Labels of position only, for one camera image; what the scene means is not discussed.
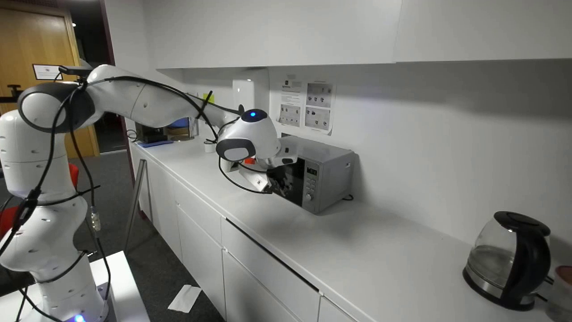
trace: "paper on floor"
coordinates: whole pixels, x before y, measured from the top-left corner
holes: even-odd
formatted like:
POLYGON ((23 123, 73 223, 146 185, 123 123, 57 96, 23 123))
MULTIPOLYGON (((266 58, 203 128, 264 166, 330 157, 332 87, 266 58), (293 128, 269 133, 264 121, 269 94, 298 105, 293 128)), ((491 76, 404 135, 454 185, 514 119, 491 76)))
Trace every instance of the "paper on floor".
POLYGON ((200 294, 200 287, 184 284, 177 293, 177 296, 173 298, 173 302, 168 305, 168 309, 189 312, 198 294, 200 294))

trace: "kettle handle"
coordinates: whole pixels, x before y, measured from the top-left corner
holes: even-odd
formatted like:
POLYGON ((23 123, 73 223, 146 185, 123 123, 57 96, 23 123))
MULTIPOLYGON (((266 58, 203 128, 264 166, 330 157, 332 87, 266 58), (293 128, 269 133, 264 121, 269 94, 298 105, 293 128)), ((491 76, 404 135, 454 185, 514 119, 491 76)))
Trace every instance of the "kettle handle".
POLYGON ((550 248, 547 239, 532 228, 516 230, 516 253, 513 271, 505 282, 502 298, 520 302, 536 289, 550 269, 550 248))

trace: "electric kettle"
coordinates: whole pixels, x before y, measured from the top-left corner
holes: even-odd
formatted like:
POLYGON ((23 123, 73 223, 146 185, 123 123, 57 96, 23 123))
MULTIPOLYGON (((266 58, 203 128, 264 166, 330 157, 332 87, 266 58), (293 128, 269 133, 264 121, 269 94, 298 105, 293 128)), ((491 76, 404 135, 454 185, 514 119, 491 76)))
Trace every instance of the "electric kettle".
POLYGON ((550 268, 550 228, 525 214, 498 210, 470 250, 463 276, 471 289, 509 309, 530 309, 550 268))

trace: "kettle lid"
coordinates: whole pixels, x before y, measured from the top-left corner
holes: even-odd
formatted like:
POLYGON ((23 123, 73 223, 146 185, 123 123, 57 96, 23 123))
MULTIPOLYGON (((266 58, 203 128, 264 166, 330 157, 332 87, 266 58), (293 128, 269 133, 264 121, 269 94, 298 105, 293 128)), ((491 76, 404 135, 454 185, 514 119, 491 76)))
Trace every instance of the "kettle lid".
POLYGON ((541 223, 541 221, 538 221, 538 219, 534 219, 530 216, 520 214, 520 212, 498 210, 498 212, 495 212, 495 219, 502 226, 516 230, 516 232, 536 230, 541 235, 548 235, 550 234, 550 228, 545 223, 541 223))

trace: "electrical outlet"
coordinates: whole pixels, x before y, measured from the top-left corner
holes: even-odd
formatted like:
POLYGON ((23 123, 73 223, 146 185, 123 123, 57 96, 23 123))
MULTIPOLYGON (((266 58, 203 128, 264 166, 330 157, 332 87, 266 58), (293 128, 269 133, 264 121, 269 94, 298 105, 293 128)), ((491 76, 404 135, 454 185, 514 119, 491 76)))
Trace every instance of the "electrical outlet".
POLYGON ((332 85, 323 82, 307 82, 305 105, 332 107, 332 85))
POLYGON ((291 103, 280 103, 278 121, 284 124, 300 126, 300 107, 291 103))
POLYGON ((318 107, 305 107, 305 126, 328 130, 330 110, 318 107))

